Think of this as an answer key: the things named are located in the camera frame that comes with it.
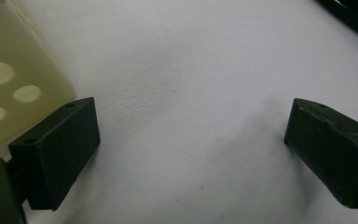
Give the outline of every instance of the white surface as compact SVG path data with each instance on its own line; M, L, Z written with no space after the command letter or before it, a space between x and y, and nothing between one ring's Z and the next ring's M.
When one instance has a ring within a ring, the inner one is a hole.
M24 3L102 135L30 224L358 223L282 142L295 97L358 120L358 35L313 1Z

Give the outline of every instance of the yellow plastic object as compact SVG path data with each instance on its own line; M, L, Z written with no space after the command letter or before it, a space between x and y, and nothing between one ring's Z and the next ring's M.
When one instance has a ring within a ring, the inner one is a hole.
M0 143L75 93L20 0L0 0Z

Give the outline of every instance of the screw hole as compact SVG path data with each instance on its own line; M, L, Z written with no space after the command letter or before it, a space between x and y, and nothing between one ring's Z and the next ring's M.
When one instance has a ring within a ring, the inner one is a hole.
M32 144L37 141L37 138L31 138L24 141L24 144Z

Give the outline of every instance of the yellow container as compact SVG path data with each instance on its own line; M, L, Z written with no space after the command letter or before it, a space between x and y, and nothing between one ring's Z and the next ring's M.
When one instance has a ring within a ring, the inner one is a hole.
M0 143L75 93L20 0L0 0Z

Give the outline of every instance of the white tabletop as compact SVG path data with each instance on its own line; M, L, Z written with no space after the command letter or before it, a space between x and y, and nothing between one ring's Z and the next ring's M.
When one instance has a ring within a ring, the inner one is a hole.
M293 99L358 120L358 35L312 0L24 0L102 143L30 224L358 223L283 143Z

